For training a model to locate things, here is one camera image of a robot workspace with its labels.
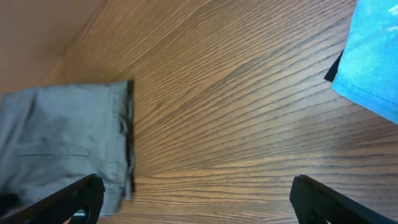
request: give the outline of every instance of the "garment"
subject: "garment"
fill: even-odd
[[[398,124],[398,1],[358,0],[332,88]]]
[[[89,174],[105,186],[102,216],[130,196],[132,83],[8,93],[0,104],[0,195],[29,206]]]

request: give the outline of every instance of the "light blue fabric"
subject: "light blue fabric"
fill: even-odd
[[[398,124],[398,0],[358,0],[332,88]]]

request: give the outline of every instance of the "wooden table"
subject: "wooden table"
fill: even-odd
[[[398,220],[398,127],[323,76],[355,1],[109,0],[43,83],[134,79],[115,223],[296,223],[307,174]]]

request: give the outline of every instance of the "gray cloth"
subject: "gray cloth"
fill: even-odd
[[[0,104],[0,195],[24,206],[89,174],[106,191],[101,215],[119,212],[132,172],[131,82],[49,86]]]

